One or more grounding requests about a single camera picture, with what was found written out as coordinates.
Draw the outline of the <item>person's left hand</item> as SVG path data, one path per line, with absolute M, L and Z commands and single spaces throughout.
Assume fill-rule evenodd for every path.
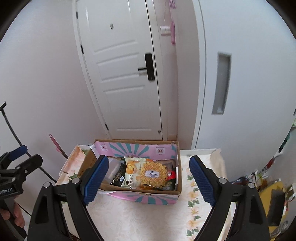
M 19 205 L 14 201 L 14 210 L 11 212 L 15 218 L 15 224 L 21 228 L 25 226 L 25 220 Z M 10 212 L 8 210 L 1 209 L 1 216 L 4 220 L 10 219 Z

